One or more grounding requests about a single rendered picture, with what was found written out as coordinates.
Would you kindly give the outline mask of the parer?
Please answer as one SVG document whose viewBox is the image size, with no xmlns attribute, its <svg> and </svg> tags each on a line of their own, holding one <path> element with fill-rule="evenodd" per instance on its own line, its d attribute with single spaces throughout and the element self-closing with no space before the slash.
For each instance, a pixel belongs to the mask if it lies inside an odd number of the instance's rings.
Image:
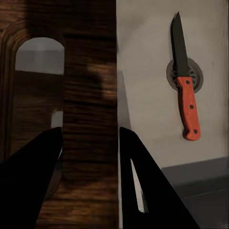
<svg viewBox="0 0 229 229">
<path fill-rule="evenodd" d="M 179 12 L 177 13 L 173 25 L 173 40 L 176 55 L 177 76 L 174 81 L 179 86 L 180 111 L 186 132 L 183 135 L 188 141 L 200 139 L 200 128 L 198 113 L 193 89 L 193 80 L 189 74 L 187 52 L 183 34 L 183 28 Z"/>
</svg>

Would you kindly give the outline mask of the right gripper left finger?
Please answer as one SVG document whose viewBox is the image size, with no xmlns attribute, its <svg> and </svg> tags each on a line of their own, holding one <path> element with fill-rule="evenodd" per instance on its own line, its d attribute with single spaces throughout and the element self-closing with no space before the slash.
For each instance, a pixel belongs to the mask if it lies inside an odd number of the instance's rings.
<svg viewBox="0 0 229 229">
<path fill-rule="evenodd" d="M 34 229 L 61 148 L 56 127 L 0 164 L 0 229 Z"/>
</svg>

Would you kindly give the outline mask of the cutting board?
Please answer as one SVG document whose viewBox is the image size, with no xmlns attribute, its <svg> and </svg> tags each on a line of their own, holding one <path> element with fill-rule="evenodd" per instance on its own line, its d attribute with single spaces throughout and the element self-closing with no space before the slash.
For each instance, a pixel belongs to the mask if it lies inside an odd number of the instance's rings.
<svg viewBox="0 0 229 229">
<path fill-rule="evenodd" d="M 10 155 L 16 53 L 64 47 L 62 178 L 34 229 L 119 229 L 116 0 L 0 0 L 0 164 Z"/>
</svg>

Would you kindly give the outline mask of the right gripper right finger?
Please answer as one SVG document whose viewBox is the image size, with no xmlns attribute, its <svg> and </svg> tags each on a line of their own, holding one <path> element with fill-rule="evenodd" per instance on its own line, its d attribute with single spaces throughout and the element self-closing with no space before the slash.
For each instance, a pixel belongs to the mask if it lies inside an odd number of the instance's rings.
<svg viewBox="0 0 229 229">
<path fill-rule="evenodd" d="M 120 127 L 123 229 L 200 229 L 137 134 Z M 138 210 L 131 159 L 149 209 Z"/>
</svg>

